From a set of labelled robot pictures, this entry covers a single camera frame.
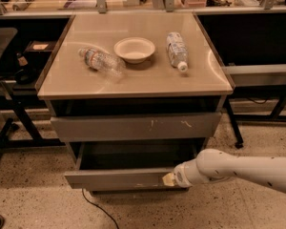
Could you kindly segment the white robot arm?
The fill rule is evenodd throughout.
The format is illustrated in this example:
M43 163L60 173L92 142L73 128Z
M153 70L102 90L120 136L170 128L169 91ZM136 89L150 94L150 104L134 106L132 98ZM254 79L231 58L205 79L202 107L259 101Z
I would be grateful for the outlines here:
M286 194L286 156L233 156L206 149L176 165L162 180L165 186L190 188L233 177Z

